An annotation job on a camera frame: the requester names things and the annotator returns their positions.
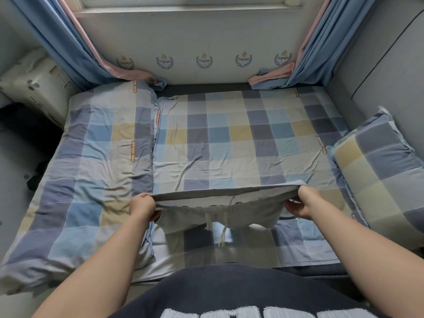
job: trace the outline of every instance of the bed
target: bed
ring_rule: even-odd
[[[326,153],[348,129],[323,88],[166,91],[157,98],[137,81],[71,99],[61,144],[3,260],[1,291],[63,280],[128,217],[130,198],[141,192],[303,180],[365,224]],[[271,230],[226,230],[225,247],[218,245],[222,231],[213,223],[211,231],[200,225],[165,235],[152,223],[133,282],[225,262],[306,276],[345,274],[316,226],[284,209]]]

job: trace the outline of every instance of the white print on shirt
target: white print on shirt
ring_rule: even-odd
[[[200,318],[262,318],[259,308],[255,306],[241,307],[235,310],[215,310],[203,313]],[[365,309],[355,308],[348,310],[328,310],[319,312],[317,318],[377,318]],[[294,309],[266,307],[263,318],[316,318],[315,315]],[[172,309],[165,309],[161,318],[199,318],[193,313],[183,313]]]

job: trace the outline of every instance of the forearm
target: forearm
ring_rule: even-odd
[[[149,222],[131,215],[40,306],[33,318],[107,317],[125,301]]]
[[[424,260],[316,198],[310,214],[352,280],[386,315],[422,317]]]

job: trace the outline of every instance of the blue curtain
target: blue curtain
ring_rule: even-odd
[[[57,0],[10,0],[50,56],[82,90],[113,83]]]
[[[293,74],[289,78],[262,81],[252,85],[252,89],[285,88],[297,83],[327,85],[334,66],[375,1],[331,0]]]

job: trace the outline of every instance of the plaid pillowcase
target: plaid pillowcase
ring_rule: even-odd
[[[372,230],[410,250],[424,246],[424,162],[386,109],[328,151]]]

